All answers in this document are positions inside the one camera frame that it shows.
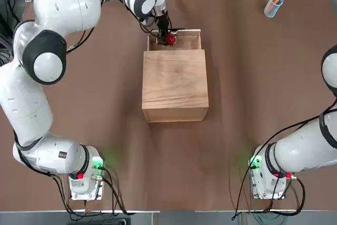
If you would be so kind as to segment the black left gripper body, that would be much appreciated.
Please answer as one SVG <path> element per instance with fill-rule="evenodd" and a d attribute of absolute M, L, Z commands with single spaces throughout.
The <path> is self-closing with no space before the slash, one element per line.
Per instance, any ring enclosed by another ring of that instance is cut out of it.
<path fill-rule="evenodd" d="M 157 28 L 159 31 L 168 31 L 170 24 L 169 13 L 167 10 L 157 14 Z"/>

